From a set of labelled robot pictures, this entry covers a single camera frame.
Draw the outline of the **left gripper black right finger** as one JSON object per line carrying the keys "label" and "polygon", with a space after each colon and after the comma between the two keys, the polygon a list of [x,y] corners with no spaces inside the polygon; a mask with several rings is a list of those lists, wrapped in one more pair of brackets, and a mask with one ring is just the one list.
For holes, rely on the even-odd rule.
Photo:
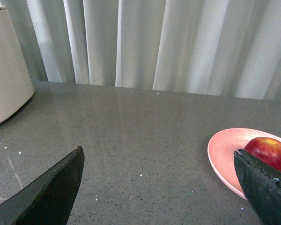
{"label": "left gripper black right finger", "polygon": [[245,198],[264,225],[281,225],[281,172],[248,153],[234,151],[234,168]]}

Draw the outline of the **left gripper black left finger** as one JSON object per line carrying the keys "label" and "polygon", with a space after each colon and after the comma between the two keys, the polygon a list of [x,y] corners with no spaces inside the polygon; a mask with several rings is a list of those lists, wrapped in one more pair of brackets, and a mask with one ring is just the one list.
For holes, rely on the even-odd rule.
{"label": "left gripper black left finger", "polygon": [[81,146],[0,204],[0,225],[65,225],[84,169]]}

